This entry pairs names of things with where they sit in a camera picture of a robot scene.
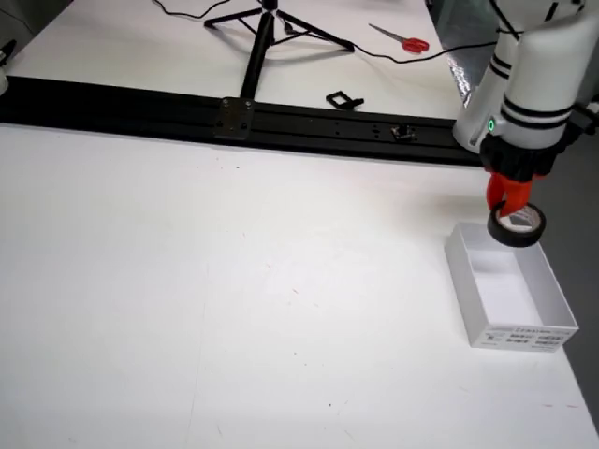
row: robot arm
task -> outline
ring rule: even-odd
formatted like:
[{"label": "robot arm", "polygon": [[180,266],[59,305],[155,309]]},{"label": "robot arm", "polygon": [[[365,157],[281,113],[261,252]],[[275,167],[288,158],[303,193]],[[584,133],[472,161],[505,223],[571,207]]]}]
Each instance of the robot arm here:
[{"label": "robot arm", "polygon": [[599,13],[544,0],[503,1],[502,11],[519,39],[502,27],[454,136],[481,154],[491,172],[489,208],[501,205],[505,216],[527,206],[533,179],[546,176],[571,143],[564,132],[599,38]]}]

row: white cardboard box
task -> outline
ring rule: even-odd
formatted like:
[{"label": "white cardboard box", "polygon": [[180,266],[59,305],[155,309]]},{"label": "white cardboard box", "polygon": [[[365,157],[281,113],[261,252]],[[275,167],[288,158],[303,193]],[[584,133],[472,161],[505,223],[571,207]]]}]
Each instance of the white cardboard box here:
[{"label": "white cardboard box", "polygon": [[539,244],[515,249],[458,224],[446,255],[471,346],[552,353],[578,330]]}]

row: white table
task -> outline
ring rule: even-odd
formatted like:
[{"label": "white table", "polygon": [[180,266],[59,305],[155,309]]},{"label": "white table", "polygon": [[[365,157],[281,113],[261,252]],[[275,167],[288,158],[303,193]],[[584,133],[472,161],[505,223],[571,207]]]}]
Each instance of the white table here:
[{"label": "white table", "polygon": [[[219,13],[252,5],[232,3]],[[341,37],[395,23],[439,47],[420,0],[346,0],[329,23],[332,2],[288,3]],[[231,95],[228,49],[141,0],[79,0],[11,71]],[[257,99],[324,106],[339,88],[366,110],[459,107],[442,60],[357,56],[272,64]],[[0,447],[597,447],[563,352],[468,346],[443,245],[486,220],[486,180],[0,126]]]}]

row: scissors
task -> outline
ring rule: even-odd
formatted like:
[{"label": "scissors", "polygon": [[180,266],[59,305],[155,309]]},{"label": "scissors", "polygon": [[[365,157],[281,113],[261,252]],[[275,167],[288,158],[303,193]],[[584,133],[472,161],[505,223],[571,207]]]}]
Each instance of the scissors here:
[{"label": "scissors", "polygon": [[374,28],[376,31],[380,31],[381,33],[383,33],[385,36],[389,36],[392,39],[395,39],[398,42],[401,42],[402,48],[406,51],[410,51],[411,53],[420,54],[425,51],[428,51],[429,48],[431,47],[429,45],[429,43],[424,40],[417,39],[415,37],[401,37],[399,35],[396,35],[395,33],[391,33],[390,31],[384,30],[383,28],[380,28],[371,23],[369,23],[369,25],[372,28]]}]

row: tripod stand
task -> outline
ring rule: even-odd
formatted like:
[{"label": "tripod stand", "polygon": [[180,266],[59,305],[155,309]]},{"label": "tripod stand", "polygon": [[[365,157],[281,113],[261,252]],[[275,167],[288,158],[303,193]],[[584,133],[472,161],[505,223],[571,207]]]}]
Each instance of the tripod stand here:
[{"label": "tripod stand", "polygon": [[[227,16],[210,19],[204,22],[204,26],[208,28],[214,28],[217,23],[237,20],[256,35],[254,46],[252,47],[252,54],[250,55],[250,61],[248,62],[247,70],[245,72],[245,78],[243,79],[243,86],[241,87],[241,98],[254,99],[256,96],[256,88],[258,86],[258,80],[260,79],[262,66],[264,65],[264,58],[266,57],[266,52],[269,47],[272,47],[273,45],[281,44],[288,40],[295,39],[296,37],[311,35],[340,45],[348,51],[354,51],[354,44],[351,42],[344,39],[339,39],[336,36],[330,35],[326,31],[320,30],[307,22],[301,21],[300,19],[297,19],[286,12],[279,10],[278,3],[278,0],[262,0],[262,7],[257,7],[256,9],[251,9],[249,11],[238,12],[236,14],[229,14]],[[257,16],[259,14],[261,14],[262,17],[260,18],[258,29],[255,31],[243,19]],[[274,40],[275,15],[283,19],[285,22],[285,31],[292,36],[286,37],[279,41]],[[305,31],[301,33],[294,33],[290,29],[290,23],[303,28]]]}]

